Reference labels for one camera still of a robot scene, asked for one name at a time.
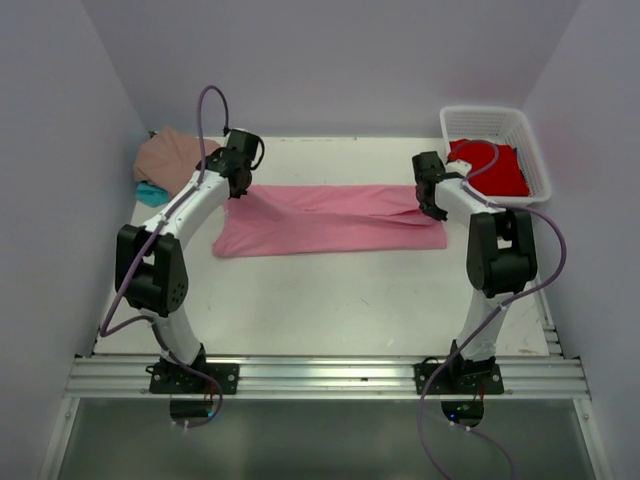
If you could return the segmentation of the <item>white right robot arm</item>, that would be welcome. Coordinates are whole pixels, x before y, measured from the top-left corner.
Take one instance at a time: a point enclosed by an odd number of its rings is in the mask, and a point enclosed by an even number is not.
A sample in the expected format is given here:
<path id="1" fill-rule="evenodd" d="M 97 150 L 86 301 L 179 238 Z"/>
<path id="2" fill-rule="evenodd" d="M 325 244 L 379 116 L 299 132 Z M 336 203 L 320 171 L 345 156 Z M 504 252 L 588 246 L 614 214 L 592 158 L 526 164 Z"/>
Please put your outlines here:
<path id="1" fill-rule="evenodd" d="M 462 175 L 448 172 L 434 151 L 413 156 L 412 166 L 422 213 L 438 221 L 454 220 L 468 232 L 466 273 L 472 299 L 445 369 L 449 387 L 464 393 L 480 382 L 481 372 L 493 368 L 509 310 L 505 301 L 537 275 L 531 216 L 473 197 Z"/>

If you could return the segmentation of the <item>pink polo shirt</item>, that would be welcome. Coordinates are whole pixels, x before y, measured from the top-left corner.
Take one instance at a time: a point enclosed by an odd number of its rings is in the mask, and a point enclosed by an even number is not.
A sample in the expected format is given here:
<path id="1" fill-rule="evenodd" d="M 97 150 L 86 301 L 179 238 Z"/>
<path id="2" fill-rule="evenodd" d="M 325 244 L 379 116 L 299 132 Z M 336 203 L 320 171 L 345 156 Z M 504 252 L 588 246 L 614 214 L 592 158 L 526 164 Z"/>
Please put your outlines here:
<path id="1" fill-rule="evenodd" d="M 409 185 L 257 185 L 225 205 L 218 258 L 447 247 Z"/>

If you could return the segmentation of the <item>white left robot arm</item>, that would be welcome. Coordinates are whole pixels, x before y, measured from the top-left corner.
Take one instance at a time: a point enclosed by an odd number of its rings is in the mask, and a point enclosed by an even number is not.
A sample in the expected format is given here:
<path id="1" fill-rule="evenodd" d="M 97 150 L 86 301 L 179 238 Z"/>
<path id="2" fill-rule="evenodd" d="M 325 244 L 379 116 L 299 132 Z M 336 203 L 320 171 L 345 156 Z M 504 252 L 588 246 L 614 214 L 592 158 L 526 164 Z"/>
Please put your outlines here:
<path id="1" fill-rule="evenodd" d="M 141 226 L 124 225 L 116 239 L 116 297 L 101 326 L 106 337 L 121 329 L 111 320 L 121 300 L 147 321 L 161 357 L 175 367 L 172 379 L 185 392 L 201 390 L 207 367 L 197 361 L 203 346 L 188 320 L 184 302 L 189 278 L 184 248 L 216 210 L 230 198 L 248 193 L 253 171 L 264 158 L 264 141 L 232 129 L 223 145 L 204 156 L 185 187 L 159 213 Z"/>

